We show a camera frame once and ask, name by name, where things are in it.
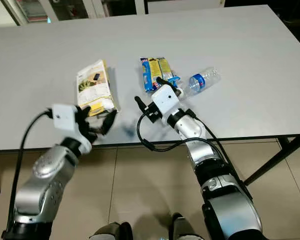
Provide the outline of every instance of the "black wire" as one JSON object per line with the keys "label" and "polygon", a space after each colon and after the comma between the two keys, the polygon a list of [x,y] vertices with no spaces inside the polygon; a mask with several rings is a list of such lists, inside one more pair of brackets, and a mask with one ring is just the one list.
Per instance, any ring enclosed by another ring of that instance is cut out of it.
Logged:
{"label": "black wire", "polygon": [[44,115],[51,114],[50,111],[44,111],[40,113],[38,116],[36,116],[30,125],[27,127],[26,131],[23,134],[21,145],[19,148],[18,152],[18,157],[15,165],[15,172],[14,172],[14,178],[13,178],[13,183],[12,183],[12,188],[11,188],[11,196],[10,196],[10,204],[9,204],[9,212],[8,212],[8,220],[6,223],[6,232],[8,232],[11,229],[13,220],[14,220],[14,213],[15,213],[15,199],[16,199],[16,191],[17,191],[17,185],[18,185],[18,178],[19,178],[19,173],[20,173],[20,168],[21,168],[21,163],[22,163],[22,157],[24,154],[24,146],[26,142],[27,135],[29,133],[29,130],[31,127],[35,124],[35,122],[41,118]]}
{"label": "black wire", "polygon": [[142,119],[146,116],[146,114],[142,114],[137,122],[137,125],[136,125],[136,134],[139,138],[139,140],[141,141],[141,143],[148,149],[150,149],[151,151],[155,151],[155,152],[166,152],[166,151],[169,151],[171,149],[174,149],[178,146],[180,146],[181,144],[184,144],[184,143],[187,143],[187,142],[190,142],[190,141],[201,141],[201,142],[204,142],[208,145],[210,145],[210,147],[212,147],[212,149],[217,152],[219,154],[219,156],[221,158],[223,158],[223,155],[221,154],[220,150],[211,142],[209,142],[208,140],[206,139],[203,139],[203,138],[200,138],[200,137],[190,137],[190,138],[187,138],[187,139],[184,139],[184,140],[181,140],[181,141],[178,141],[177,143],[167,147],[167,148],[156,148],[156,146],[152,143],[150,143],[149,141],[143,139],[141,137],[141,134],[140,134],[140,124],[141,124],[141,121]]}

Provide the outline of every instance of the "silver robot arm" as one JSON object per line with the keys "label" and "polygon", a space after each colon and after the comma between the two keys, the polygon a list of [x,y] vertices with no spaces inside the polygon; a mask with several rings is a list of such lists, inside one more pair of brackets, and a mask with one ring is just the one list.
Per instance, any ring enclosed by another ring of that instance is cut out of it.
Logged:
{"label": "silver robot arm", "polygon": [[64,140],[34,163],[31,177],[16,194],[13,223],[2,235],[3,239],[49,239],[64,189],[78,166],[78,157],[91,151],[97,133],[106,134],[116,115],[116,112],[108,114],[101,128],[90,128],[86,122],[89,109],[53,105],[54,127]]}
{"label": "silver robot arm", "polygon": [[[163,84],[146,106],[135,97],[139,108],[153,123],[161,118],[182,140],[206,140],[206,129],[191,110],[184,111],[178,100],[178,89]],[[204,220],[212,240],[228,240],[242,231],[262,232],[262,225],[252,198],[238,175],[212,144],[200,140],[187,141],[191,165],[200,184],[204,205]]]}

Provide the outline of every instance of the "plastic water bottle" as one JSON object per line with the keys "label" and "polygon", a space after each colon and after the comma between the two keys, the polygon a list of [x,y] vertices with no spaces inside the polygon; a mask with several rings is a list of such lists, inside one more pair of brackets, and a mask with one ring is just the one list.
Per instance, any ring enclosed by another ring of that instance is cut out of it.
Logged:
{"label": "plastic water bottle", "polygon": [[200,73],[190,77],[189,84],[185,89],[186,96],[194,96],[203,90],[219,82],[221,77],[214,67],[208,67]]}

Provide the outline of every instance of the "snack bar wrapper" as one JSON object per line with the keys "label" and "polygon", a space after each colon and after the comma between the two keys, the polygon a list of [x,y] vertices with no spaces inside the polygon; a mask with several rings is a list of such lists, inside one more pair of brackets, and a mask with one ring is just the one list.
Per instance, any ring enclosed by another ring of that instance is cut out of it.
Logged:
{"label": "snack bar wrapper", "polygon": [[109,88],[106,64],[99,60],[76,76],[77,104],[84,108],[90,106],[89,117],[117,109]]}
{"label": "snack bar wrapper", "polygon": [[142,57],[140,60],[142,62],[143,82],[146,92],[155,91],[160,87],[160,84],[157,83],[157,77],[177,87],[177,81],[180,78],[173,75],[169,63],[164,57]]}

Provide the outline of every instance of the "beige tile floor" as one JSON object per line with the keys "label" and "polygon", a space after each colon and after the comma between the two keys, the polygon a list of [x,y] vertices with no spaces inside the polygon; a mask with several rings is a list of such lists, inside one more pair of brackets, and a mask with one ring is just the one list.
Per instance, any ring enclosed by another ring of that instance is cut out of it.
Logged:
{"label": "beige tile floor", "polygon": [[[243,179],[280,150],[274,139],[223,145]],[[25,154],[20,184],[40,154]],[[15,153],[0,153],[0,235],[6,225],[15,161]],[[300,149],[248,188],[267,238],[300,239]],[[167,239],[171,214],[180,212],[209,240],[202,204],[184,146],[163,153],[143,147],[95,149],[81,158],[66,187],[50,239],[84,240],[111,221],[130,222],[135,240]]]}

